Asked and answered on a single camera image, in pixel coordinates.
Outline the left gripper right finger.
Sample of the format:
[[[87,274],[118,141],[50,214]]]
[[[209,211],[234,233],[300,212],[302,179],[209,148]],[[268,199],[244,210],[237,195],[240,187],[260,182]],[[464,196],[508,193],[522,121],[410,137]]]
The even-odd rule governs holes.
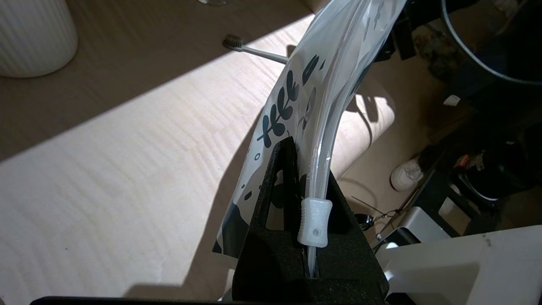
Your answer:
[[[317,251],[313,299],[385,299],[389,284],[332,173],[326,198],[332,203],[328,245]]]

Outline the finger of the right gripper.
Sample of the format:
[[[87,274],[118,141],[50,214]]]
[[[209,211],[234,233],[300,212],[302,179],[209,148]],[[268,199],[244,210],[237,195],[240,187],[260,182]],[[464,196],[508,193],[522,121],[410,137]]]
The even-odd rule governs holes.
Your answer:
[[[383,45],[383,59],[391,59],[397,50],[399,51],[401,60],[415,57],[418,53],[415,48],[412,32],[413,28],[409,16],[407,12],[402,11]]]

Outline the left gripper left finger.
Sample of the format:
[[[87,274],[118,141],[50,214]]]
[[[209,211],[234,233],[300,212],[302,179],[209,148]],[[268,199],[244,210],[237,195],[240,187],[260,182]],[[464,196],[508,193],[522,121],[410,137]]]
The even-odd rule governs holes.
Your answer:
[[[266,224],[280,170],[286,176],[282,196],[285,229],[270,230]],[[233,297],[289,297],[290,282],[304,277],[303,251],[297,242],[300,203],[296,145],[289,137],[272,149],[233,277]]]

